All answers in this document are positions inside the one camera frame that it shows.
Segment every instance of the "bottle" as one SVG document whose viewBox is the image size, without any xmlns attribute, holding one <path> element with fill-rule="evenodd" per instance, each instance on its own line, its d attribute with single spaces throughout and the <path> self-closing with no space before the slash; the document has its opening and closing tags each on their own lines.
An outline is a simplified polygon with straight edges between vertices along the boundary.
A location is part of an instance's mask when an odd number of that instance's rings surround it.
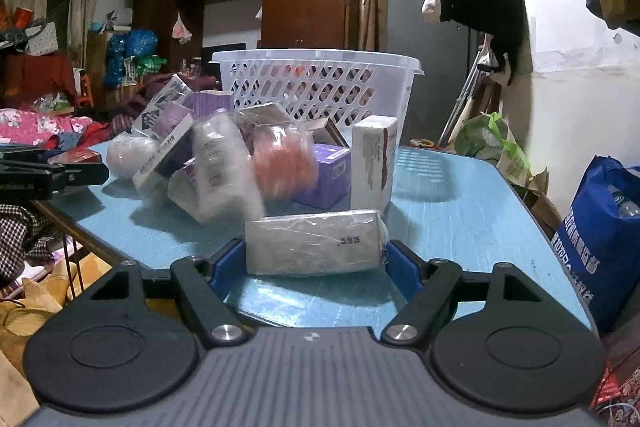
<svg viewBox="0 0 640 427">
<path fill-rule="evenodd" d="M 637 206 L 630 199 L 625 198 L 625 195 L 619 188 L 609 185 L 609 192 L 611 192 L 613 199 L 616 200 L 620 217 L 640 216 L 640 206 Z"/>
</svg>

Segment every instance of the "barcode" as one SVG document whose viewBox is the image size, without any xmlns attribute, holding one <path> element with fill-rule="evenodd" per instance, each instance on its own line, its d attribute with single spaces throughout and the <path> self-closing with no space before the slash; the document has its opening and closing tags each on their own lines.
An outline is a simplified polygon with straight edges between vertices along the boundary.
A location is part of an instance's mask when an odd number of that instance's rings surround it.
<svg viewBox="0 0 640 427">
<path fill-rule="evenodd" d="M 226 158 L 217 141 L 211 141 L 202 147 L 202 155 L 206 159 L 207 183 L 211 190 L 226 184 Z"/>
<path fill-rule="evenodd" d="M 347 168 L 347 162 L 346 161 L 340 162 L 340 163 L 338 163 L 338 165 L 334 166 L 334 180 L 338 176 L 344 174 L 344 171 L 346 170 L 346 168 Z"/>
</svg>

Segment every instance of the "metal screw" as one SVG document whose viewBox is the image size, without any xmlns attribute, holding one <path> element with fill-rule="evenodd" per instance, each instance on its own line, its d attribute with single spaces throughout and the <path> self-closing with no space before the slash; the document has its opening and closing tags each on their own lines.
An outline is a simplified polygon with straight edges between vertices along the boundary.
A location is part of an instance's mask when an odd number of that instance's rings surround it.
<svg viewBox="0 0 640 427">
<path fill-rule="evenodd" d="M 386 334 L 395 341 L 410 341 L 418 335 L 418 330 L 409 324 L 396 324 L 389 327 Z"/>
<path fill-rule="evenodd" d="M 242 330 L 233 324 L 222 324 L 211 330 L 211 336 L 217 341 L 233 342 L 242 336 Z"/>
</svg>

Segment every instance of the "blue table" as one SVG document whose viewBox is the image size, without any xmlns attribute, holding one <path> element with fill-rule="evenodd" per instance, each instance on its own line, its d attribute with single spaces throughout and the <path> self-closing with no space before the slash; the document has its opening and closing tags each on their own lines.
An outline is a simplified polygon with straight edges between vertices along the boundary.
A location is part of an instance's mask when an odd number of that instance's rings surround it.
<svg viewBox="0 0 640 427">
<path fill-rule="evenodd" d="M 94 149 L 106 156 L 106 144 Z M 202 227 L 172 203 L 144 206 L 131 181 L 113 177 L 102 186 L 61 194 L 49 208 L 66 214 L 66 222 L 75 222 L 99 244 L 151 268 L 168 267 L 190 254 L 208 257 L 243 232 L 237 216 Z M 347 208 L 343 201 L 336 210 Z M 289 202 L 269 204 L 267 211 L 271 216 L 317 212 Z M 444 257 L 465 270 L 489 272 L 499 261 L 515 264 L 594 329 L 548 240 L 491 165 L 401 147 L 385 222 L 392 239 L 426 260 Z M 405 304 L 384 269 L 330 277 L 246 277 L 227 302 L 280 325 L 368 325 L 377 335 Z M 481 306 L 462 303 L 458 315 Z"/>
</svg>

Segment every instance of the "laundry basket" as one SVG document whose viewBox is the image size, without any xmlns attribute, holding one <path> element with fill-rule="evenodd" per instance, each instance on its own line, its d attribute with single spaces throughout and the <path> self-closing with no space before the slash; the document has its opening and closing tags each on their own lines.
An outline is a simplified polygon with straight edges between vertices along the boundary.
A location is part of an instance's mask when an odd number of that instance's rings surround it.
<svg viewBox="0 0 640 427">
<path fill-rule="evenodd" d="M 332 118 L 341 130 L 376 114 L 398 118 L 398 139 L 416 58 L 346 50 L 246 50 L 214 53 L 222 87 L 236 107 L 280 102 L 296 120 Z"/>
</svg>

